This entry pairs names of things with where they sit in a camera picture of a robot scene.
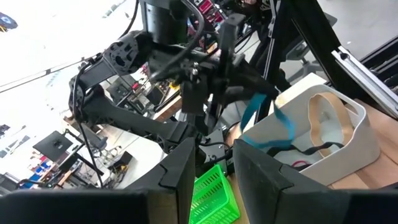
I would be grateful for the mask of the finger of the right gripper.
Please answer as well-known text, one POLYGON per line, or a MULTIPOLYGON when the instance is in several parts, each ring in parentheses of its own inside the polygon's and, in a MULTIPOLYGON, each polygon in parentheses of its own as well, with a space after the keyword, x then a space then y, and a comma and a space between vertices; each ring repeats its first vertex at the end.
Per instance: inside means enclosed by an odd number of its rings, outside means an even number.
POLYGON ((223 101, 246 101, 250 100, 256 93, 271 95, 274 97, 274 87, 269 86, 233 86, 228 87, 223 95, 223 101))
POLYGON ((265 95, 278 95, 274 85, 262 77, 247 61, 242 60, 233 68, 233 86, 241 86, 247 90, 265 95))

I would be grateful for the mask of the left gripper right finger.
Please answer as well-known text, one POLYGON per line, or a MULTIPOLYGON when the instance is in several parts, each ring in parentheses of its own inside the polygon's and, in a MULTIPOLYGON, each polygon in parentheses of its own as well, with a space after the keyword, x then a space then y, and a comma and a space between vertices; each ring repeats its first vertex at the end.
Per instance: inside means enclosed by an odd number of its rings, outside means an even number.
POLYGON ((396 190, 333 190, 242 139, 233 159, 250 223, 397 223, 396 190))

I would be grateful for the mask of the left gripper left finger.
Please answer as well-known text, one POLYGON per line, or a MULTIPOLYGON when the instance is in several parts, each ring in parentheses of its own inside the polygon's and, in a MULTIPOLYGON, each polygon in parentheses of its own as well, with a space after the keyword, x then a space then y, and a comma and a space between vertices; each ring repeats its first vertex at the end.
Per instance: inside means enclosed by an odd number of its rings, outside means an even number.
POLYGON ((193 138, 121 190, 17 190, 1 197, 1 223, 188 223, 195 180, 193 138))

